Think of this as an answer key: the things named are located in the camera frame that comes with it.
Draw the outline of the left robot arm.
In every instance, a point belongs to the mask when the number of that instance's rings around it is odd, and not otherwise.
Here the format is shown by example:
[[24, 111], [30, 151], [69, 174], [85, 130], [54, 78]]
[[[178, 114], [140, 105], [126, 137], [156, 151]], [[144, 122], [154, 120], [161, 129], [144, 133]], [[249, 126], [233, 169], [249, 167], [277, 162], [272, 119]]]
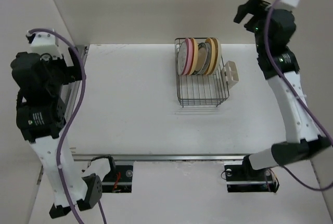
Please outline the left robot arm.
[[72, 66], [66, 65], [63, 55], [51, 51], [19, 52], [10, 64], [12, 77], [19, 86], [16, 124], [38, 155], [52, 186], [52, 219], [67, 215], [71, 206], [80, 211], [92, 209], [101, 199], [102, 180], [112, 180], [117, 173], [111, 155], [92, 159], [90, 166], [80, 172], [67, 141], [61, 148], [58, 146], [67, 123], [67, 106], [60, 95], [62, 87], [82, 79], [78, 50], [68, 51]]

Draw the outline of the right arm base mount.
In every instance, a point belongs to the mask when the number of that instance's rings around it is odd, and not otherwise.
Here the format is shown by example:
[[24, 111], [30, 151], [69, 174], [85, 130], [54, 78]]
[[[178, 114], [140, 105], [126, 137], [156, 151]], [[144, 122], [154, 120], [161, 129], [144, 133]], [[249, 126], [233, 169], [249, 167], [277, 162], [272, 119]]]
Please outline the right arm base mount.
[[226, 181], [228, 193], [276, 193], [280, 187], [279, 180], [271, 169], [260, 170], [250, 176], [240, 164], [224, 165], [221, 178]]

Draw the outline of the orange plate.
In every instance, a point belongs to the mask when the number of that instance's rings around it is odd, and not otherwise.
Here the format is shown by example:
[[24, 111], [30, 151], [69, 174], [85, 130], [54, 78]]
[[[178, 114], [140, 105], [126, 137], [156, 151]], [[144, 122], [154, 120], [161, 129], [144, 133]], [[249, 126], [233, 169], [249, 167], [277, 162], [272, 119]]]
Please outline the orange plate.
[[213, 71], [214, 71], [214, 68], [215, 68], [216, 62], [217, 62], [217, 51], [218, 51], [218, 47], [217, 47], [217, 44], [214, 41], [214, 38], [208, 37], [205, 40], [205, 43], [210, 45], [210, 47], [211, 47], [211, 54], [210, 54], [209, 66], [205, 70], [204, 75], [211, 75], [213, 73]]

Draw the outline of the cream plate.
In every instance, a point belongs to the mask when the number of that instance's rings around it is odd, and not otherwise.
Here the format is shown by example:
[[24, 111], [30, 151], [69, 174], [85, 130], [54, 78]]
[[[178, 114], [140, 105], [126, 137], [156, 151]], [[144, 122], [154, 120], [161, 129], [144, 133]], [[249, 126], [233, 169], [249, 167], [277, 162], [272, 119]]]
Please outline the cream plate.
[[213, 70], [212, 74], [215, 74], [221, 63], [222, 46], [221, 46], [220, 41], [215, 37], [213, 38], [213, 42], [215, 44], [215, 64], [214, 64], [214, 70]]

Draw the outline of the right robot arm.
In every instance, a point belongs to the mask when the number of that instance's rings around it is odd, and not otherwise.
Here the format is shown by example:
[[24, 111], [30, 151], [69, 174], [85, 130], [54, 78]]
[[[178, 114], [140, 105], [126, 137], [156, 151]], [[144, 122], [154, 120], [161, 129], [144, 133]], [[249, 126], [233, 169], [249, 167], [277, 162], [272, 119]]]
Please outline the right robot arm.
[[272, 89], [286, 132], [284, 142], [269, 149], [247, 155], [241, 173], [253, 179], [261, 170], [308, 160], [332, 145], [328, 134], [310, 113], [300, 82], [300, 68], [295, 54], [287, 46], [296, 31], [294, 15], [285, 0], [270, 4], [264, 0], [248, 0], [238, 6], [235, 23], [247, 14], [252, 18], [245, 24], [252, 32], [258, 54], [258, 64]]

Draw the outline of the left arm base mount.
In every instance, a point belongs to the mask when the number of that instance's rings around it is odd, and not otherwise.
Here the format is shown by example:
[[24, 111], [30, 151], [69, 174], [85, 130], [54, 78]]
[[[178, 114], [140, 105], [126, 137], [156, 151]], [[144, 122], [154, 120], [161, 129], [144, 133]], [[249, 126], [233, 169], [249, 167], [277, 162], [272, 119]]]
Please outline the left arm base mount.
[[114, 172], [108, 173], [102, 181], [103, 193], [131, 193], [133, 164], [117, 165]]

